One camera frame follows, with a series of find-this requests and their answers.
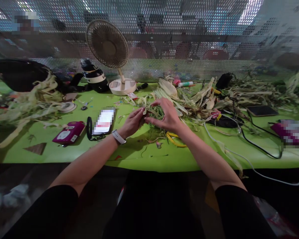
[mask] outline woman's right hand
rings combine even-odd
[[[160,105],[164,111],[164,117],[162,120],[158,120],[155,118],[146,117],[145,121],[147,123],[151,123],[153,125],[156,125],[157,127],[161,129],[165,129],[174,133],[177,133],[177,131],[184,125],[180,119],[178,118],[176,109],[171,101],[169,101],[166,98],[161,98],[155,100],[151,106],[157,106]]]

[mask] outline black pants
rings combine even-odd
[[[181,173],[131,171],[103,239],[163,236],[205,238],[190,211],[187,179]]]

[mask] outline fan grille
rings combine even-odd
[[[86,30],[86,41],[94,56],[107,67],[121,68],[126,64],[129,48],[113,24],[104,20],[91,22]]]

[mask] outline black and white bottle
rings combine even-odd
[[[104,72],[97,66],[94,66],[89,58],[81,59],[81,67],[87,83],[93,90],[102,93],[110,89]]]

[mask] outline white watch strap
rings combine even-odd
[[[114,138],[120,143],[120,144],[125,144],[126,140],[123,139],[119,133],[117,132],[117,130],[113,130],[112,131],[112,135],[114,136]]]

